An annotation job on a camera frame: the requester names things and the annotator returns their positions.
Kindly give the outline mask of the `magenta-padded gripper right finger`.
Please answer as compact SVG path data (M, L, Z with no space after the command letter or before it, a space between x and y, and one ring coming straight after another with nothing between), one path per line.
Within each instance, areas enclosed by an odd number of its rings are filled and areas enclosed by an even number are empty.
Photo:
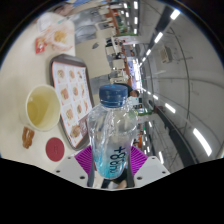
M141 150L131 148L127 168L128 187L143 187L169 174L156 156L147 156Z

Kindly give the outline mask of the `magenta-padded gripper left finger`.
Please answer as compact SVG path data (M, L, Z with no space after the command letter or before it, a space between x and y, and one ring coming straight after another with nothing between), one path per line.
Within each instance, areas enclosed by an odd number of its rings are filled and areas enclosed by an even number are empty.
M54 170L54 174L82 187L92 187L95 168L91 147L66 157Z

